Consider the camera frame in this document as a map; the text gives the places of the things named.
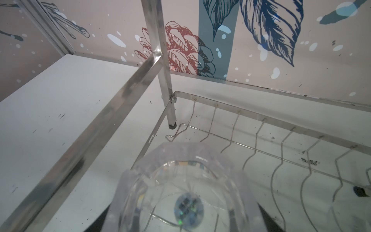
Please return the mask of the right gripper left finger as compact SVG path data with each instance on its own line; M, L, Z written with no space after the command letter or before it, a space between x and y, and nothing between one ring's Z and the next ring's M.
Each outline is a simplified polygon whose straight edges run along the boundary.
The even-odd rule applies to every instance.
M105 218L111 205L100 214L100 216L84 232L101 232Z

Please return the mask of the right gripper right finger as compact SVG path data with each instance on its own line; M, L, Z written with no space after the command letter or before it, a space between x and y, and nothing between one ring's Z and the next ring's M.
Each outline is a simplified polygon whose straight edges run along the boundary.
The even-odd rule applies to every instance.
M258 204L265 226L268 232L285 232L274 220L273 218L264 210L264 208Z

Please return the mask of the steel two-tier dish rack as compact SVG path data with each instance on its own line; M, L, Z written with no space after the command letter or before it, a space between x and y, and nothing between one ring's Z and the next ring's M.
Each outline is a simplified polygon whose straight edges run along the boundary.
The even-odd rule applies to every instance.
M370 1L1 1L1 231L82 232L203 143L287 232L369 231Z

